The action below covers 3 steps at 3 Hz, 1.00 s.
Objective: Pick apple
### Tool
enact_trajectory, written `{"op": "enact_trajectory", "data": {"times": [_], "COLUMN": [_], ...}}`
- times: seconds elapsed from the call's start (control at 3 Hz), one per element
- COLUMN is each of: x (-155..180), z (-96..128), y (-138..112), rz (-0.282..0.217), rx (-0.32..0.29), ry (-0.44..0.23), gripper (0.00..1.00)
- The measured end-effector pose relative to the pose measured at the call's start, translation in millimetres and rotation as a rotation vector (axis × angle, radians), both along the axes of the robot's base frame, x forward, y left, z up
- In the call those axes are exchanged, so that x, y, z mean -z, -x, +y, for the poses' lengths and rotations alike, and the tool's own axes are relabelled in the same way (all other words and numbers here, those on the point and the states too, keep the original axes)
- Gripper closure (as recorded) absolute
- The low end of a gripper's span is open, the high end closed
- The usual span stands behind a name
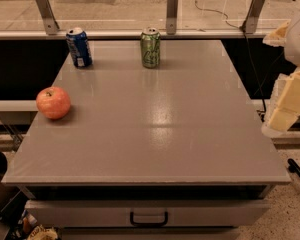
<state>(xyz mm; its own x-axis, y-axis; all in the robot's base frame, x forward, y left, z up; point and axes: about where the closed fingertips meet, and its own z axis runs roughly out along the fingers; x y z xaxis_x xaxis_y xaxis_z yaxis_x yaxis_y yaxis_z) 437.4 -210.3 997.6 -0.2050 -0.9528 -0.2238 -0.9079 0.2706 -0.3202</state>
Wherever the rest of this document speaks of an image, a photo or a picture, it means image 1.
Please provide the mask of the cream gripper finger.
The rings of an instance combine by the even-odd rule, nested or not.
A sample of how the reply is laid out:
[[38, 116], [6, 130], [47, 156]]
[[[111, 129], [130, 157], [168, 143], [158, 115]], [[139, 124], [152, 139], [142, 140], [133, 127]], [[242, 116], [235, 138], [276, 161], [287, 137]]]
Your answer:
[[282, 23], [263, 38], [263, 43], [272, 47], [284, 47], [290, 21]]
[[300, 117], [300, 67], [275, 81], [261, 127], [262, 133], [276, 138], [286, 133]]

